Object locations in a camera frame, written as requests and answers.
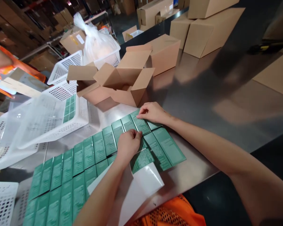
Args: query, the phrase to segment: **hand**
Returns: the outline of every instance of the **hand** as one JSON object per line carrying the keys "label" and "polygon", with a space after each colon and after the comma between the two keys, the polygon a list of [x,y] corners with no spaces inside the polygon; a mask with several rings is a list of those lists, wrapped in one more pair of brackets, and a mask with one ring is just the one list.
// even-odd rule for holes
{"label": "hand", "polygon": [[121,164],[121,166],[125,168],[137,153],[141,144],[141,137],[142,132],[137,132],[134,129],[130,129],[121,134],[117,144],[117,156],[115,162]]}
{"label": "hand", "polygon": [[147,102],[141,107],[141,110],[136,118],[167,124],[167,122],[171,120],[172,116],[167,113],[157,102]]}

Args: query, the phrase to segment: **stacked cardboard box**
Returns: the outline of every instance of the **stacked cardboard box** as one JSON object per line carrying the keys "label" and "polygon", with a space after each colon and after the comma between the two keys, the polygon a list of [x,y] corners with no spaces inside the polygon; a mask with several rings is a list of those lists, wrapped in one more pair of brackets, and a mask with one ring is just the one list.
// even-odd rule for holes
{"label": "stacked cardboard box", "polygon": [[190,0],[189,11],[171,22],[170,35],[181,40],[185,53],[204,57],[225,44],[244,11],[227,7],[238,1]]}

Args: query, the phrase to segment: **floor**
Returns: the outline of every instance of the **floor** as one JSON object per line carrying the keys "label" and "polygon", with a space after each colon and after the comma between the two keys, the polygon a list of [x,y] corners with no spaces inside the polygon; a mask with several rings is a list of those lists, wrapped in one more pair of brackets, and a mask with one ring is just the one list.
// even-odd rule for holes
{"label": "floor", "polygon": [[122,33],[126,30],[128,30],[129,28],[133,27],[134,25],[137,26],[138,28],[138,19],[137,19],[137,13],[132,13],[129,16],[125,15],[125,14],[120,14],[120,15],[114,15],[111,14],[109,15],[109,18],[111,20],[112,23],[112,28],[115,31],[116,34],[116,38],[119,41],[119,44],[123,44],[124,38]]}

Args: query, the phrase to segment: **white plastic bag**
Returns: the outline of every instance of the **white plastic bag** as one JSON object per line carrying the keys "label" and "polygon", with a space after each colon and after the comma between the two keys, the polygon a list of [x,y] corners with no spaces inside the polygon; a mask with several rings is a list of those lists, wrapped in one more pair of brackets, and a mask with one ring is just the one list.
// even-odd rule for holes
{"label": "white plastic bag", "polygon": [[73,17],[74,24],[86,33],[83,50],[83,65],[102,59],[119,48],[117,42],[110,36],[98,32],[97,27],[86,25],[80,13]]}

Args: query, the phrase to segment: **forearm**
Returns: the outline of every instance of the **forearm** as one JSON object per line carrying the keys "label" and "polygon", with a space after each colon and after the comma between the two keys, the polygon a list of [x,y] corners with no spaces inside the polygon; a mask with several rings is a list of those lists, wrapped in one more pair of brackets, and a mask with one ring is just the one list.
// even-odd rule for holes
{"label": "forearm", "polygon": [[213,165],[231,176],[264,167],[257,159],[226,139],[182,120],[171,117],[166,125],[193,145]]}
{"label": "forearm", "polygon": [[118,161],[114,161],[88,198],[73,225],[107,224],[123,171],[124,167]]}

